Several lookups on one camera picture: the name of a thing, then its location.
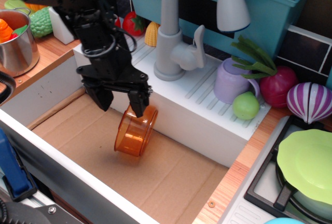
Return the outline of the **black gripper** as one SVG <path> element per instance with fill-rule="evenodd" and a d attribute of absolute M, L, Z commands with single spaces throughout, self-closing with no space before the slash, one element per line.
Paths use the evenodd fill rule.
<path fill-rule="evenodd" d="M 126 93 L 136 117 L 142 117 L 149 106 L 151 86 L 147 83 L 148 76 L 133 67 L 125 34 L 110 34 L 102 42 L 89 38 L 82 42 L 81 50 L 90 64 L 80 66 L 76 72 L 82 76 L 86 93 L 96 105 L 107 111 L 114 91 Z"/>

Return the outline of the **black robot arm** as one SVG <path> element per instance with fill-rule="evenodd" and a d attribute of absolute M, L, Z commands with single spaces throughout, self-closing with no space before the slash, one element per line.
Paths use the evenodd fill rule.
<path fill-rule="evenodd" d="M 108 110 L 113 92 L 128 95 L 136 117 L 142 117 L 152 92 L 148 76 L 132 65 L 133 50 L 126 37 L 129 33 L 115 26 L 114 8 L 107 0 L 23 0 L 51 6 L 69 31 L 80 40 L 83 55 L 90 64 L 76 72 L 93 101 Z"/>

